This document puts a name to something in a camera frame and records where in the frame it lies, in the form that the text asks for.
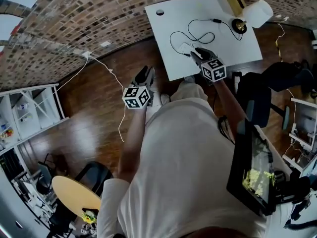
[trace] white desk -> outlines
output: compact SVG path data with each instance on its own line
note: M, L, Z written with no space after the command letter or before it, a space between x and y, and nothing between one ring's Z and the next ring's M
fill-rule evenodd
M187 25L193 19L216 18L231 27L231 21L235 18L227 0L170 0L149 5L145 7L145 10L170 81L200 72L192 58L174 51L169 42L169 36L172 32L182 31L189 36ZM158 16L158 10L163 10L164 15ZM190 25L190 31L196 38L201 37L206 32L215 34L215 40L212 43L202 45L216 53L226 66L262 60L254 31L248 24L247 28L242 40L238 41L232 36L225 24L212 21L194 21ZM211 39L212 35L208 34L201 41L208 42ZM176 50L183 42L190 44L192 41L181 33L172 35L172 44Z

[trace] lamp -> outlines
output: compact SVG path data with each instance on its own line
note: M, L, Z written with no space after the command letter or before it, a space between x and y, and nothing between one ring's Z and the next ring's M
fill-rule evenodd
M273 10L264 0L259 0L242 10L240 17L245 21L236 18L232 21L232 28L238 34L244 34L247 31L246 23L252 27L259 28L273 16Z

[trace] white cabinet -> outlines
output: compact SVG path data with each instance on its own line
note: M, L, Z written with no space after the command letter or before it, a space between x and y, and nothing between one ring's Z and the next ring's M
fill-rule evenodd
M57 85L34 86L0 93L0 155L69 119L64 116L61 108L56 93Z

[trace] bottle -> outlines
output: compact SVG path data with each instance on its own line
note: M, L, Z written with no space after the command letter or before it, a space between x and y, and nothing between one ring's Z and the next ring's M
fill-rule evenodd
M29 107L28 103L23 103L20 106L17 107L18 110L25 110Z

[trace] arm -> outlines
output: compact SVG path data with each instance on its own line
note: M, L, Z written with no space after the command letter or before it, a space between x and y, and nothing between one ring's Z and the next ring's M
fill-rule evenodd
M247 118L247 116L223 80L215 82L214 86L218 92L222 107L228 118L232 135L236 138L237 124L244 118Z
M119 160L117 178L131 183L139 167L147 107L135 110Z

